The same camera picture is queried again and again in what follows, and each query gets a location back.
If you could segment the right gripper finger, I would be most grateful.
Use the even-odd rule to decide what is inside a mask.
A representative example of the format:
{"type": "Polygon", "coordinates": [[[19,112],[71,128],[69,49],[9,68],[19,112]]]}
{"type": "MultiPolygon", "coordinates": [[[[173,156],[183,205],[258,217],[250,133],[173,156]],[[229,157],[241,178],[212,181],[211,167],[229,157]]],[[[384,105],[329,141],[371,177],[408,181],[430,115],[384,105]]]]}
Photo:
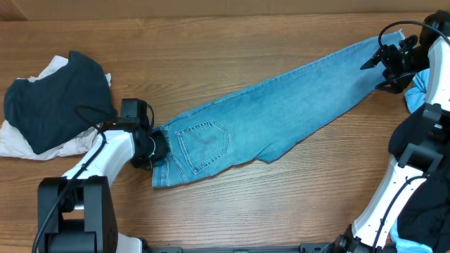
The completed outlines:
{"type": "Polygon", "coordinates": [[[377,90],[386,91],[386,92],[392,93],[392,94],[399,94],[399,93],[402,93],[404,90],[404,87],[402,85],[395,84],[395,83],[392,84],[392,83],[389,83],[388,81],[379,83],[375,88],[377,90]]]}
{"type": "Polygon", "coordinates": [[[380,54],[374,54],[367,62],[365,62],[360,69],[366,70],[369,68],[375,67],[379,62],[381,61],[381,55],[380,54]]]}

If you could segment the light blue denim jeans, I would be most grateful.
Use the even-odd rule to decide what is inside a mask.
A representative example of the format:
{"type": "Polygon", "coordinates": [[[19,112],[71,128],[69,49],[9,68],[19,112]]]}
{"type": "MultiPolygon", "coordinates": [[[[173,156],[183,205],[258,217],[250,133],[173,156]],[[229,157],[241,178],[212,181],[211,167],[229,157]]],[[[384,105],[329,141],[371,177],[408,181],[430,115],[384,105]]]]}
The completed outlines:
{"type": "Polygon", "coordinates": [[[153,187],[191,183],[252,160],[277,160],[367,97],[383,81],[383,67],[364,64],[380,44],[403,38],[393,32],[360,41],[177,115],[160,127],[169,152],[153,168],[153,187]]]}

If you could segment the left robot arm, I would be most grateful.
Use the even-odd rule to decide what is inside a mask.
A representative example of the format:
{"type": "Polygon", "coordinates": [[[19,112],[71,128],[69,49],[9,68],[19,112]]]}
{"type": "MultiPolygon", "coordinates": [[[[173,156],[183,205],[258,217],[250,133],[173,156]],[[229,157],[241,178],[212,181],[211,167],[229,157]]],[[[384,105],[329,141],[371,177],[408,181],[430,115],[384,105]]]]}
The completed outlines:
{"type": "Polygon", "coordinates": [[[143,238],[118,231],[110,187],[124,165],[151,171],[169,152],[154,117],[144,100],[123,99],[120,116],[99,132],[92,150],[61,177],[41,181],[33,252],[150,251],[143,238]]]}

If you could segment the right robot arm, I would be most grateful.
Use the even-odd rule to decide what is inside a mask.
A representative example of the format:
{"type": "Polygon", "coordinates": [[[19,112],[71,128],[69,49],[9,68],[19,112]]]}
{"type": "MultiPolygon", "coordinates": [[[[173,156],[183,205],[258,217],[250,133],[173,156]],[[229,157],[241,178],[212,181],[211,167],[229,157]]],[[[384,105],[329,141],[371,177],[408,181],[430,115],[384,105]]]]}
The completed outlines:
{"type": "Polygon", "coordinates": [[[397,46],[380,44],[362,69],[385,66],[377,88],[401,93],[428,69],[424,104],[406,118],[390,139],[391,158],[381,184],[361,216],[323,252],[381,252],[405,204],[435,172],[449,164],[449,12],[438,10],[420,23],[419,35],[397,46]]]}

